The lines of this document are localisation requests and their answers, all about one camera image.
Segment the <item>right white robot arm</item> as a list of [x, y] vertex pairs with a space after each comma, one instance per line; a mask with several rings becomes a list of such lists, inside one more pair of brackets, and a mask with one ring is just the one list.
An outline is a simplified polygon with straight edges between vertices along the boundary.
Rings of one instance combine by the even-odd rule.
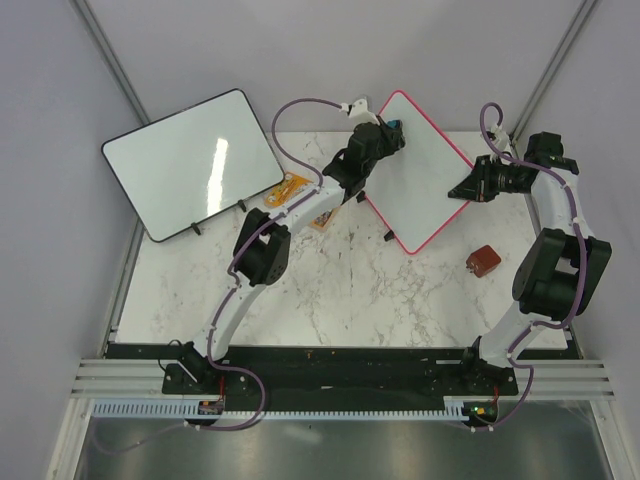
[[487, 203], [500, 193], [528, 194], [540, 232], [518, 267], [513, 304], [498, 324], [463, 353], [458, 381], [467, 392], [503, 388], [524, 348], [545, 329], [559, 330], [588, 306], [612, 254], [589, 228], [578, 196], [579, 167], [561, 137], [530, 136], [523, 159], [505, 153], [477, 157], [471, 173], [448, 195]]

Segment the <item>orange illustrated book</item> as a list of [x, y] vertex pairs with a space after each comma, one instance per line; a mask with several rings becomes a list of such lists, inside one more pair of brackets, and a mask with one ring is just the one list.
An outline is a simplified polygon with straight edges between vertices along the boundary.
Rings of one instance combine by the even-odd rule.
[[[299, 195], [311, 181], [292, 172], [286, 172], [284, 179], [275, 185], [264, 198], [268, 208], [277, 208]], [[324, 212], [316, 217], [309, 226], [318, 231], [325, 231], [339, 212], [339, 207]]]

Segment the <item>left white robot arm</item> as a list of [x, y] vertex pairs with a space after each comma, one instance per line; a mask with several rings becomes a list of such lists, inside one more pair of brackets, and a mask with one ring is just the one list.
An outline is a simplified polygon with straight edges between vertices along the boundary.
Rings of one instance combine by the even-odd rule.
[[191, 387], [208, 393], [216, 388], [223, 371], [252, 374], [220, 361], [251, 305], [285, 273], [293, 237], [321, 214], [356, 197], [376, 164], [405, 144], [399, 120], [377, 118], [374, 123], [361, 123], [329, 164], [314, 171], [315, 183], [305, 185], [301, 193], [270, 212], [254, 208], [247, 213], [227, 269], [233, 284], [199, 336], [185, 343], [177, 361], [167, 366], [163, 393], [187, 394]]

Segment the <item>aluminium rail frame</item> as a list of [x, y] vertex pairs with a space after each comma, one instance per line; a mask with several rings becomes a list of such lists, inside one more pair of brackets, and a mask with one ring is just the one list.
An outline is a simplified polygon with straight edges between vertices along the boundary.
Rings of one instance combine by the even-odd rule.
[[48, 470], [80, 473], [91, 418], [195, 417], [198, 398], [227, 402], [243, 419], [442, 418], [464, 403], [592, 403], [615, 398], [605, 365], [582, 357], [569, 329], [547, 330], [505, 373], [477, 367], [476, 338], [506, 309], [508, 275], [533, 241], [526, 218], [465, 215], [416, 254], [386, 245], [368, 220], [336, 232], [305, 231], [271, 300], [256, 303], [226, 360], [240, 375], [207, 369], [196, 380], [180, 360], [195, 351], [199, 307], [210, 283], [179, 275], [174, 248], [142, 240], [117, 323], [100, 356], [78, 369]]

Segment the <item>pink framed whiteboard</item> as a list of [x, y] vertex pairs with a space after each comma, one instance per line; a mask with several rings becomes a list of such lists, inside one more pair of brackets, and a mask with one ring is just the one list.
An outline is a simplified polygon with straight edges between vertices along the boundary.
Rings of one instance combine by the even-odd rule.
[[402, 250], [414, 255], [468, 205], [448, 192], [473, 164], [406, 92], [394, 91], [380, 116], [402, 123], [406, 145], [378, 162], [365, 198]]

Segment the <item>black framed whiteboard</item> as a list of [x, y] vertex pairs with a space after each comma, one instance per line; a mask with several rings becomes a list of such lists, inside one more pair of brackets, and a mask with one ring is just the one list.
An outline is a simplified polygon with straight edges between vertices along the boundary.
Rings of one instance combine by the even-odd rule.
[[284, 178], [240, 89], [108, 140], [101, 153], [156, 243], [196, 229]]

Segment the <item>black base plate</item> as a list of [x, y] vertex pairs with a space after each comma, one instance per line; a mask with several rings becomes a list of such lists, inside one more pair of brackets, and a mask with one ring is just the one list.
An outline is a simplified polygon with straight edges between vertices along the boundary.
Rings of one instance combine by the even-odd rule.
[[162, 392], [167, 366], [175, 363], [183, 345], [113, 344], [105, 355], [124, 363], [149, 361], [161, 374], [161, 393], [220, 402], [241, 410], [401, 410], [436, 409], [456, 397], [486, 402], [517, 396], [513, 370], [503, 388], [491, 380], [468, 382], [461, 370], [460, 348], [303, 348], [233, 346], [220, 361], [252, 374], [223, 371], [205, 391]]

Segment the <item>brown power adapter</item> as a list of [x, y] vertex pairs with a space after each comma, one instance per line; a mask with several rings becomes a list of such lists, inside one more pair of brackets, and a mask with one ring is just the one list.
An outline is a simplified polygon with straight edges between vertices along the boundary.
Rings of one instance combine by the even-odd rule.
[[501, 261], [501, 257], [490, 245], [484, 245], [469, 255], [466, 268], [477, 278], [482, 278], [495, 270]]

